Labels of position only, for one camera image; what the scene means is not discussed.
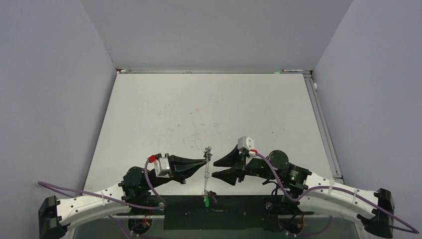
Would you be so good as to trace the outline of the large silver keyring plate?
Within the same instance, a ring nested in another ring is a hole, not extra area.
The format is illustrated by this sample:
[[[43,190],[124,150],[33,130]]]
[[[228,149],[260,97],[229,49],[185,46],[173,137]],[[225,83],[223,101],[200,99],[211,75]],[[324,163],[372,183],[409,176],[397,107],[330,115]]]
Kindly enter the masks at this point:
[[[207,186],[208,186],[208,180],[210,178],[210,161],[211,161],[211,157],[212,157],[212,147],[208,146],[204,149],[204,158],[206,160],[206,164],[205,164],[205,172],[204,172],[204,188],[203,188],[203,193],[202,196],[205,198],[208,195],[208,190],[207,190]]]

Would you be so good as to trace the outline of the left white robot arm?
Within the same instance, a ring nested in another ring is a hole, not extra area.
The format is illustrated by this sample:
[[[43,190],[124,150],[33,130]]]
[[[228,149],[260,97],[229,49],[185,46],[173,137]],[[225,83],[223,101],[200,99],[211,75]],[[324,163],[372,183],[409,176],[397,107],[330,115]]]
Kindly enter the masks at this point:
[[[162,211],[167,202],[156,187],[171,181],[185,184],[201,167],[208,166],[210,159],[209,153],[202,159],[153,154],[144,167],[131,167],[121,182],[103,190],[67,199],[50,196],[38,210],[39,238],[60,239],[68,230],[106,216]]]

